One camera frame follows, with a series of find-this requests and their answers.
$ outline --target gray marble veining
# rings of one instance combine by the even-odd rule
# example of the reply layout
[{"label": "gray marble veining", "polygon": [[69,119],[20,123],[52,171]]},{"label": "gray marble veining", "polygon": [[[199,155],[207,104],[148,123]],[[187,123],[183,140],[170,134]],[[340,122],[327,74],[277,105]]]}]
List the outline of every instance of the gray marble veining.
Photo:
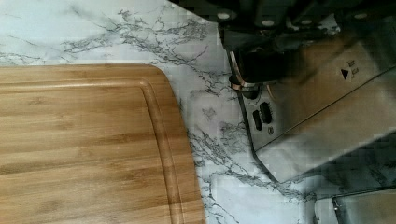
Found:
[{"label": "gray marble veining", "polygon": [[273,183],[250,154],[217,25],[164,0],[5,0],[0,65],[148,63],[171,82],[207,223],[312,223],[322,176]]}]

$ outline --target bamboo cutting board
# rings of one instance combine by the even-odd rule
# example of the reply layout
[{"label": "bamboo cutting board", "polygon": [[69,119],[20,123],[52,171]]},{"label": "bamboo cutting board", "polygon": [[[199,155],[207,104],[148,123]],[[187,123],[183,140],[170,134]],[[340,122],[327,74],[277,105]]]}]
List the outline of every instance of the bamboo cutting board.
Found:
[{"label": "bamboo cutting board", "polygon": [[0,223],[205,223],[163,72],[1,68]]}]

